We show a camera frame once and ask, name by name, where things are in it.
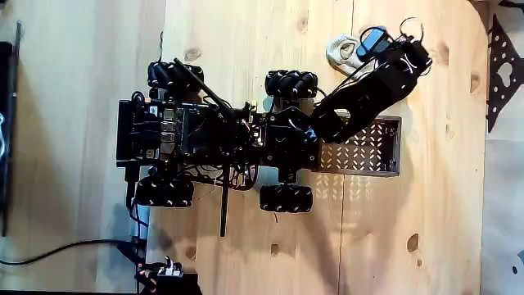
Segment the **wooden table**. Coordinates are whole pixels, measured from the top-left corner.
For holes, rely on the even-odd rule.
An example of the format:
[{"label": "wooden table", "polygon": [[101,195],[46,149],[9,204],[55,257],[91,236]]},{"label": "wooden table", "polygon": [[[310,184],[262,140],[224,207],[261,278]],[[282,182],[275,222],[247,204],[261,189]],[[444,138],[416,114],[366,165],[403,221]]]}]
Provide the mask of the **wooden table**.
[{"label": "wooden table", "polygon": [[416,16],[431,73],[385,114],[402,116],[400,177],[303,172],[309,214],[258,208],[231,192],[219,237],[220,189],[197,186],[189,209],[155,209],[147,259],[195,268],[204,294],[478,294],[480,285],[487,36],[459,0],[173,0],[164,60],[204,68],[235,107],[265,99],[268,70],[309,70],[331,91],[344,78],[328,41]]}]

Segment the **white object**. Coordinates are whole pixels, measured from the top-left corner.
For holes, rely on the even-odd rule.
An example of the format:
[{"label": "white object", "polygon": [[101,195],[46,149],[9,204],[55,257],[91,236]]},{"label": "white object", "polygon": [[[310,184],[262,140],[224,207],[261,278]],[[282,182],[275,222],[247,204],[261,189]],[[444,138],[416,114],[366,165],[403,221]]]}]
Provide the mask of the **white object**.
[{"label": "white object", "polygon": [[[329,64],[346,75],[353,74],[364,63],[357,56],[360,41],[346,34],[340,34],[326,46],[326,58]],[[373,71],[373,63],[365,66],[353,76],[358,80]]]}]

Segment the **perforated metal plate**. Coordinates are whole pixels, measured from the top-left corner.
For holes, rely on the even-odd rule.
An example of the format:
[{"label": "perforated metal plate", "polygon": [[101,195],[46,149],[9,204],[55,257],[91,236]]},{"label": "perforated metal plate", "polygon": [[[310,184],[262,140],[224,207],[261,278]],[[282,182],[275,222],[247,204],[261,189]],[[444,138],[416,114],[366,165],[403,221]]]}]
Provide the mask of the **perforated metal plate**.
[{"label": "perforated metal plate", "polygon": [[398,176],[401,121],[396,116],[379,116],[344,143],[323,143],[317,172]]}]

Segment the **wood knot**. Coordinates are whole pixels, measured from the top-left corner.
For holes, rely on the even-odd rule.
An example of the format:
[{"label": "wood knot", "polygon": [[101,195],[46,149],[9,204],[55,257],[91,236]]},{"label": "wood knot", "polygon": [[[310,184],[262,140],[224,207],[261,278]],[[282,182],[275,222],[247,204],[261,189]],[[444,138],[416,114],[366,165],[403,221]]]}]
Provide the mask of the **wood knot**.
[{"label": "wood knot", "polygon": [[189,48],[183,53],[184,61],[196,61],[202,55],[200,48]]},{"label": "wood knot", "polygon": [[299,30],[299,32],[304,33],[305,31],[307,31],[308,30],[308,23],[309,23],[309,17],[308,16],[301,17],[298,20],[298,24],[296,25],[296,27]]},{"label": "wood knot", "polygon": [[197,247],[187,247],[186,257],[194,261],[197,258]]},{"label": "wood knot", "polygon": [[407,246],[408,251],[410,253],[417,251],[417,249],[418,249],[418,234],[414,234],[411,237],[409,237],[406,246]]},{"label": "wood knot", "polygon": [[455,137],[455,132],[451,130],[451,128],[449,127],[449,124],[446,124],[445,125],[445,140],[450,141],[451,139],[453,139],[453,137]]},{"label": "wood knot", "polygon": [[275,257],[280,253],[280,246],[278,244],[272,243],[271,244],[271,256]]},{"label": "wood knot", "polygon": [[444,42],[439,42],[436,50],[436,63],[449,66],[449,47]]},{"label": "wood knot", "polygon": [[481,84],[481,78],[477,74],[472,74],[471,86],[469,88],[469,93],[473,93],[477,90],[478,86]]}]

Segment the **black cable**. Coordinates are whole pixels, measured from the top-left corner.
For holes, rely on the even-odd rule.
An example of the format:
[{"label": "black cable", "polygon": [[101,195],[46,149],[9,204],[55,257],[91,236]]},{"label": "black cable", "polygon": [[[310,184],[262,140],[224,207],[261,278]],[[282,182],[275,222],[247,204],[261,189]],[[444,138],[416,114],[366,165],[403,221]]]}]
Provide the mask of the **black cable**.
[{"label": "black cable", "polygon": [[163,43],[164,43],[164,31],[161,31],[160,32],[160,42],[158,44],[158,47],[160,49],[160,56],[158,57],[158,62],[162,61],[162,51],[163,51],[162,44]]},{"label": "black cable", "polygon": [[327,97],[327,94],[322,90],[320,89],[319,87],[317,87],[317,90],[324,96],[324,98]]},{"label": "black cable", "polygon": [[143,225],[145,227],[149,227],[149,224],[141,221],[138,217],[133,216],[133,210],[134,210],[135,207],[137,207],[136,198],[134,198],[133,202],[131,203],[131,210],[129,210],[129,218],[131,218],[132,220],[136,221],[140,225]]},{"label": "black cable", "polygon": [[1,265],[5,265],[5,266],[26,266],[26,265],[29,265],[31,263],[35,263],[36,261],[41,261],[44,258],[47,258],[47,257],[49,257],[49,256],[51,256],[53,254],[56,254],[58,252],[62,252],[64,250],[72,248],[72,247],[87,246],[87,245],[100,245],[100,244],[110,244],[112,246],[119,246],[119,245],[126,244],[126,245],[133,245],[133,246],[135,246],[134,243],[121,241],[121,240],[116,240],[116,239],[86,240],[86,241],[79,241],[79,242],[67,244],[65,246],[62,246],[62,247],[59,247],[59,248],[57,248],[55,250],[51,250],[50,252],[46,252],[44,254],[35,256],[35,257],[27,259],[25,261],[9,262],[9,261],[0,260],[0,264]]},{"label": "black cable", "polygon": [[[205,103],[207,103],[208,105],[211,105],[211,104],[216,105],[216,103],[208,102],[208,101],[206,100],[206,98],[211,98],[211,97],[210,97],[209,95],[205,95],[205,96],[202,98],[202,100],[203,100]],[[222,99],[222,98],[219,98],[219,100],[221,100],[222,102],[224,102],[224,103],[226,104],[226,106],[228,106],[229,108],[233,108],[233,107],[231,106],[231,103],[229,103],[227,100]]]},{"label": "black cable", "polygon": [[[134,203],[134,208],[137,212],[137,257],[140,257],[140,216],[138,215],[138,205]],[[135,274],[138,274],[138,264],[134,266]],[[140,283],[137,280],[137,295],[140,293]]]},{"label": "black cable", "polygon": [[364,45],[364,42],[363,42],[364,35],[367,32],[369,32],[370,30],[379,30],[379,31],[381,31],[382,33],[386,34],[386,37],[391,40],[392,44],[395,44],[395,39],[393,39],[393,37],[391,37],[391,35],[389,33],[387,33],[387,31],[385,29],[383,29],[381,27],[377,27],[377,26],[369,27],[369,28],[365,29],[364,32],[362,32],[362,34],[360,35],[360,45],[366,51],[366,53],[369,53],[369,52],[373,51],[373,49],[375,49],[375,47],[380,43],[380,42],[376,42],[371,48],[366,48],[366,46]]},{"label": "black cable", "polygon": [[[418,18],[414,17],[414,16],[411,16],[411,17],[408,17],[407,19],[405,20],[402,20],[402,22],[400,23],[400,26],[399,26],[399,31],[402,35],[407,35],[406,33],[404,33],[402,31],[402,27],[404,26],[404,24],[406,23],[406,21],[409,21],[409,20],[417,20]],[[421,36],[420,36],[420,42],[422,42],[424,40],[424,24],[420,21],[420,32],[421,32]]]}]

